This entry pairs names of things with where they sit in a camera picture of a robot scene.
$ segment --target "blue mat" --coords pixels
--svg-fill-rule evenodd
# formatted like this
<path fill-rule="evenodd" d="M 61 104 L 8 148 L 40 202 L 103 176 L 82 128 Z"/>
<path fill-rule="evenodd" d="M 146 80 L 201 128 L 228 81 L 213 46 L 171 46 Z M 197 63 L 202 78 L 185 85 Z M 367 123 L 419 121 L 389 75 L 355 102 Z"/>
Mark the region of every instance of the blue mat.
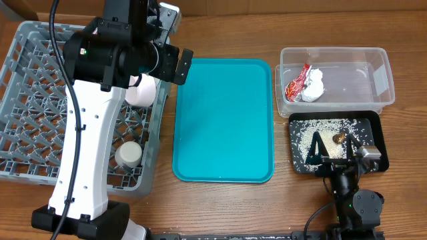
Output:
<path fill-rule="evenodd" d="M 178 87 L 173 172 L 183 181 L 264 183 L 274 172 L 270 66 L 194 59 Z"/>

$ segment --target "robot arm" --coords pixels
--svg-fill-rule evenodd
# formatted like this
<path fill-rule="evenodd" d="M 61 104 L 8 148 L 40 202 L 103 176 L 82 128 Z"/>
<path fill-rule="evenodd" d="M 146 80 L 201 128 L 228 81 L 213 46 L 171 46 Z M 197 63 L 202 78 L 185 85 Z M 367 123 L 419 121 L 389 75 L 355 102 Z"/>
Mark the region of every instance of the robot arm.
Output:
<path fill-rule="evenodd" d="M 61 233 L 83 239 L 144 240 L 146 230 L 129 219 L 126 203 L 107 196 L 107 166 L 115 120 L 131 76 L 147 73 L 184 84 L 192 51 L 166 43 L 175 33 L 179 8 L 153 1 L 106 0 L 103 18 L 96 17 L 64 46 L 65 69 L 81 109 L 74 109 L 67 90 L 67 128 L 61 170 L 49 204 L 35 210 L 32 226 L 54 231 L 65 207 L 75 149 L 76 111 L 81 113 L 81 150 L 72 203 Z"/>

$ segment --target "black tray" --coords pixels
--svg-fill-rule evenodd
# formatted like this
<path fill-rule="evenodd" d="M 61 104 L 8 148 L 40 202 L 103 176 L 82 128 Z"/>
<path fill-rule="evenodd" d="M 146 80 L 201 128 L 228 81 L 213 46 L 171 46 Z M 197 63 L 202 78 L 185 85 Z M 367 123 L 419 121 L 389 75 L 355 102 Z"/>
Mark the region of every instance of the black tray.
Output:
<path fill-rule="evenodd" d="M 294 113 L 289 116 L 289 125 L 290 125 L 290 143 L 291 143 L 291 152 L 292 152 L 292 165 L 294 166 L 294 171 L 297 173 L 306 173 L 314 174 L 313 171 L 307 170 L 304 167 L 304 161 L 298 148 L 292 143 L 296 143 L 297 136 L 296 134 L 291 134 L 294 131 L 298 132 L 300 130 L 300 125 L 292 124 L 294 121 L 305 121 L 305 120 L 315 120 L 315 119 L 356 119 L 358 120 L 358 128 L 365 128 L 363 132 L 364 137 L 360 139 L 363 142 L 369 143 L 369 145 L 375 145 L 378 150 L 381 152 L 380 163 L 374 171 L 386 171 L 389 167 L 386 144 L 384 142 L 384 136 L 382 134 L 380 116 L 374 111 L 342 111 L 342 112 L 327 112 L 327 113 Z"/>

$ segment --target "white crumpled object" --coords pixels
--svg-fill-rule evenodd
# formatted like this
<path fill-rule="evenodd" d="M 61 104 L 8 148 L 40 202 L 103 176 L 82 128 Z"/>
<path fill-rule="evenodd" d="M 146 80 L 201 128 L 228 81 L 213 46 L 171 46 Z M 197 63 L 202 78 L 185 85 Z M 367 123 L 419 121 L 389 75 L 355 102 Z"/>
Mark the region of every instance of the white crumpled object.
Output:
<path fill-rule="evenodd" d="M 323 73 L 319 69 L 311 70 L 306 79 L 306 88 L 302 91 L 301 98 L 303 101 L 311 103 L 325 91 L 322 82 Z"/>

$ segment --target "white granules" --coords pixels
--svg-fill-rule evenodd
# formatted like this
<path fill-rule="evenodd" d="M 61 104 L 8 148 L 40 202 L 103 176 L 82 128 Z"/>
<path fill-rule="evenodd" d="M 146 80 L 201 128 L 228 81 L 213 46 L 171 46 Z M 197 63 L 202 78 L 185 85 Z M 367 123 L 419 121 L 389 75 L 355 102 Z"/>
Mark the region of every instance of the white granules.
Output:
<path fill-rule="evenodd" d="M 321 119 L 321 120 L 307 120 L 307 121 L 295 121 L 294 124 L 302 126 L 299 133 L 291 132 L 291 135 L 296 134 L 296 142 L 292 140 L 291 144 L 298 147 L 298 151 L 301 154 L 300 163 L 305 163 L 308 151 L 310 150 L 313 134 L 318 131 L 322 141 L 328 151 L 329 158 L 346 158 L 346 141 L 342 144 L 334 143 L 333 136 L 341 132 L 346 134 L 352 134 L 358 141 L 359 135 L 356 133 L 357 120 L 348 119 Z M 304 167 L 308 171 L 315 171 L 316 166 L 305 165 Z"/>

